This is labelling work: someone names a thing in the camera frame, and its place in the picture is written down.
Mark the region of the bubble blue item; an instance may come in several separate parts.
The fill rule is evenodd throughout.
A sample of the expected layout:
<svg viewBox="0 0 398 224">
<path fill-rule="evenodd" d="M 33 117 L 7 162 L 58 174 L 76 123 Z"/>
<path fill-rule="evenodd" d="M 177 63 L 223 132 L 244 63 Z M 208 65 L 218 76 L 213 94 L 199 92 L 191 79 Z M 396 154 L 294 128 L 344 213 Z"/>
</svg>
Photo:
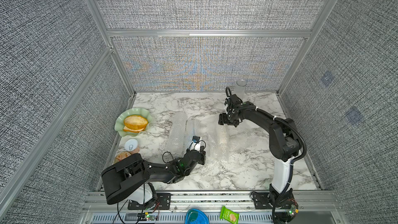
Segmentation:
<svg viewBox="0 0 398 224">
<path fill-rule="evenodd" d="M 196 136 L 195 134 L 195 124 L 196 121 L 191 119 L 186 123 L 186 131 L 184 135 L 184 151 L 189 150 L 189 145 L 191 144 L 192 137 Z"/>
</svg>

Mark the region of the clear glass vase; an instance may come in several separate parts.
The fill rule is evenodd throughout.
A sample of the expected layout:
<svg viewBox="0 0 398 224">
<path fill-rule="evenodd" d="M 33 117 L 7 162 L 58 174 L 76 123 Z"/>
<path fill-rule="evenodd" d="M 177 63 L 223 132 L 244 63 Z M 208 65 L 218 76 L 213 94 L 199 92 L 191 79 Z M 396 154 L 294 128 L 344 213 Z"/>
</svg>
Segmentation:
<svg viewBox="0 0 398 224">
<path fill-rule="evenodd" d="M 245 91 L 246 91 L 247 81 L 244 79 L 239 79 L 236 81 L 234 86 L 234 93 L 243 100 L 245 98 Z"/>
</svg>

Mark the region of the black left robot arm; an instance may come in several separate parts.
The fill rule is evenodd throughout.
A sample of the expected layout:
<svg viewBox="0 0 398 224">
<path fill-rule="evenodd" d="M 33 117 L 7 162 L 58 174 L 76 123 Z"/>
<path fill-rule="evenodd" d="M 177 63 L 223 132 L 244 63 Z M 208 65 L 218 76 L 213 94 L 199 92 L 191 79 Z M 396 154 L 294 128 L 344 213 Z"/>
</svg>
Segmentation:
<svg viewBox="0 0 398 224">
<path fill-rule="evenodd" d="M 204 165 L 205 161 L 204 146 L 199 150 L 187 150 L 182 158 L 166 164 L 151 163 L 135 153 L 102 171 L 106 202 L 109 205 L 119 203 L 146 182 L 176 184 L 190 175 L 197 164 Z"/>
</svg>

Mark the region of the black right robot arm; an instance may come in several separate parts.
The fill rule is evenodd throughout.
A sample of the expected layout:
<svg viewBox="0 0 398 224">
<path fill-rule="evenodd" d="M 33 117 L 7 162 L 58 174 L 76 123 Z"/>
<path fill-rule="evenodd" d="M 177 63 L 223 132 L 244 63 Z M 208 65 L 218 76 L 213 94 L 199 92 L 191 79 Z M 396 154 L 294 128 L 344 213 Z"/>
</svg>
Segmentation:
<svg viewBox="0 0 398 224">
<path fill-rule="evenodd" d="M 220 125 L 238 127 L 241 122 L 248 120 L 268 133 L 269 150 L 275 158 L 274 176 L 268 196 L 253 198 L 253 201 L 269 205 L 274 222 L 289 222 L 299 210 L 293 189 L 290 188 L 294 164 L 307 154 L 305 141 L 294 121 L 273 116 L 249 101 L 243 102 L 229 87 L 226 87 L 224 108 L 225 112 L 219 115 Z"/>
</svg>

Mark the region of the blue plastic container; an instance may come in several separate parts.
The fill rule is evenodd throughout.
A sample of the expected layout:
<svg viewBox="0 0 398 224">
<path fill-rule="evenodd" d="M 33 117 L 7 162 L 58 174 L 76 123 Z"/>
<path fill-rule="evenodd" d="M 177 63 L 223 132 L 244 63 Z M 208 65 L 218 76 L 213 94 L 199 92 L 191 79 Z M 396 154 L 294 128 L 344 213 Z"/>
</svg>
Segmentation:
<svg viewBox="0 0 398 224">
<path fill-rule="evenodd" d="M 185 224 L 209 224 L 206 214 L 198 209 L 190 209 L 186 213 Z"/>
</svg>

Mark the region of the green snack packet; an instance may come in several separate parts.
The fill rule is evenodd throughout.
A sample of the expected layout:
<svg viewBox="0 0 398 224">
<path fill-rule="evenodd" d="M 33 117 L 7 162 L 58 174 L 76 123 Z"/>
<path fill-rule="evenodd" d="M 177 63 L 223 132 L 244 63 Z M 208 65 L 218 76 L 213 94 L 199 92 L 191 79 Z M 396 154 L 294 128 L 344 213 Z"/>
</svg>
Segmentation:
<svg viewBox="0 0 398 224">
<path fill-rule="evenodd" d="M 221 220 L 226 220 L 231 224 L 238 224 L 239 214 L 223 206 L 220 211 L 219 218 Z"/>
</svg>

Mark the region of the white round lid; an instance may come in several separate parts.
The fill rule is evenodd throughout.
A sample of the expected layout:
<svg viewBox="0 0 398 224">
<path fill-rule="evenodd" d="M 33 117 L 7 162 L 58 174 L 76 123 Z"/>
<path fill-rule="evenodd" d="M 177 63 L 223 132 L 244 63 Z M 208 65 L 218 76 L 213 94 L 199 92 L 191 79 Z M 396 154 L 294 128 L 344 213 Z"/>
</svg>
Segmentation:
<svg viewBox="0 0 398 224">
<path fill-rule="evenodd" d="M 138 141 L 136 139 L 129 139 L 124 144 L 124 149 L 128 152 L 132 152 L 139 148 Z"/>
</svg>

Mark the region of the bread roll sandwich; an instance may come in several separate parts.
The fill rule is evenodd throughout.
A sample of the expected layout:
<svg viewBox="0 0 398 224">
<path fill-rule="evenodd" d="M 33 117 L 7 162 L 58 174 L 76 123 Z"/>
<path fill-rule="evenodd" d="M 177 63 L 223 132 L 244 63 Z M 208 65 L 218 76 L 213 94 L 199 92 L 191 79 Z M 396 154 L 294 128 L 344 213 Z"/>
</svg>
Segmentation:
<svg viewBox="0 0 398 224">
<path fill-rule="evenodd" d="M 123 130 L 126 132 L 140 133 L 144 131 L 149 121 L 140 115 L 127 116 L 124 121 Z"/>
</svg>

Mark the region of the round food cup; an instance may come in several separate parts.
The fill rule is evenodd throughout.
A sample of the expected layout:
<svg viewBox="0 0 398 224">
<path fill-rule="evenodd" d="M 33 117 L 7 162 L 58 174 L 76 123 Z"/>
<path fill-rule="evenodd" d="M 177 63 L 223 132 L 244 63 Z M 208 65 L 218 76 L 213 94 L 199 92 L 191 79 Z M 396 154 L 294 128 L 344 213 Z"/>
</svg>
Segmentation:
<svg viewBox="0 0 398 224">
<path fill-rule="evenodd" d="M 118 154 L 115 156 L 115 159 L 114 159 L 114 161 L 113 161 L 113 164 L 116 164 L 116 163 L 118 163 L 118 162 L 120 162 L 120 161 L 122 161 L 122 160 L 128 158 L 130 155 L 131 155 L 131 153 L 128 152 L 128 151 L 124 151 L 124 152 L 118 153 Z"/>
</svg>

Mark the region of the green scalloped glass plate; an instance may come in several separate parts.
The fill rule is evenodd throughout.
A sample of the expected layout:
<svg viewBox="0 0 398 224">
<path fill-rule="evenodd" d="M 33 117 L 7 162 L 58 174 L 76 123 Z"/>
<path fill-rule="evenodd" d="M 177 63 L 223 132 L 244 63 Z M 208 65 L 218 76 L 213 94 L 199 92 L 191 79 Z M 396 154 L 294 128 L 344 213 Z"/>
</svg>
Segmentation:
<svg viewBox="0 0 398 224">
<path fill-rule="evenodd" d="M 132 108 L 123 112 L 116 120 L 115 131 L 121 137 L 138 136 L 149 129 L 154 122 L 154 117 L 149 110 L 144 108 Z"/>
</svg>

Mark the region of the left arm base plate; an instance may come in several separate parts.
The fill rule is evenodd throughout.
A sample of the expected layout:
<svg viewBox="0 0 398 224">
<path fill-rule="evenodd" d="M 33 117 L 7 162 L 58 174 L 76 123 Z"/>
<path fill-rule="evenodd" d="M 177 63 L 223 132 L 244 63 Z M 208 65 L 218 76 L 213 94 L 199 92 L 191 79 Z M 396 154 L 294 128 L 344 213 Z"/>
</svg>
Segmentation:
<svg viewBox="0 0 398 224">
<path fill-rule="evenodd" d="M 155 207 L 157 210 L 169 210 L 171 205 L 171 194 L 170 193 L 159 193 L 157 194 L 157 199 L 153 201 L 149 201 L 146 203 L 145 207 L 135 201 L 129 201 L 128 203 L 128 210 L 145 210 L 154 211 Z"/>
</svg>

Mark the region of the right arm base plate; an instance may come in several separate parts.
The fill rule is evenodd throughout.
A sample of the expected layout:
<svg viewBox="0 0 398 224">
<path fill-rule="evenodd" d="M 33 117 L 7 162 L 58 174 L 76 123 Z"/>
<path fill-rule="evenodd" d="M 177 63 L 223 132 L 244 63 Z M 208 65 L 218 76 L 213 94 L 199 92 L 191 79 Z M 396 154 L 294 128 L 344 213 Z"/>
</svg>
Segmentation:
<svg viewBox="0 0 398 224">
<path fill-rule="evenodd" d="M 257 192 L 253 191 L 250 193 L 250 198 L 253 200 L 255 209 L 272 209 L 275 201 L 279 197 L 277 192 Z M 280 197 L 277 203 L 276 209 L 292 209 L 293 206 L 298 208 L 293 192 L 288 190 Z"/>
</svg>

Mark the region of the aluminium front rail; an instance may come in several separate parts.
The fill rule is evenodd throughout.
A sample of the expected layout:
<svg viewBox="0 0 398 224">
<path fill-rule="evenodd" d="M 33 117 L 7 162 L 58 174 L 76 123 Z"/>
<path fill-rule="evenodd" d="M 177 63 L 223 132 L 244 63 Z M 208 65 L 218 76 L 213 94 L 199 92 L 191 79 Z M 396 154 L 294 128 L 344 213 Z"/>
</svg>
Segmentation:
<svg viewBox="0 0 398 224">
<path fill-rule="evenodd" d="M 170 193 L 169 210 L 128 210 L 128 201 L 108 205 L 103 192 L 89 193 L 80 224 L 183 224 L 188 210 L 206 214 L 211 224 L 225 224 L 219 218 L 223 206 L 239 214 L 240 224 L 270 224 L 271 209 L 255 209 L 250 191 L 160 191 Z M 348 218 L 332 191 L 298 190 L 294 192 L 298 213 L 293 224 L 347 224 Z"/>
</svg>

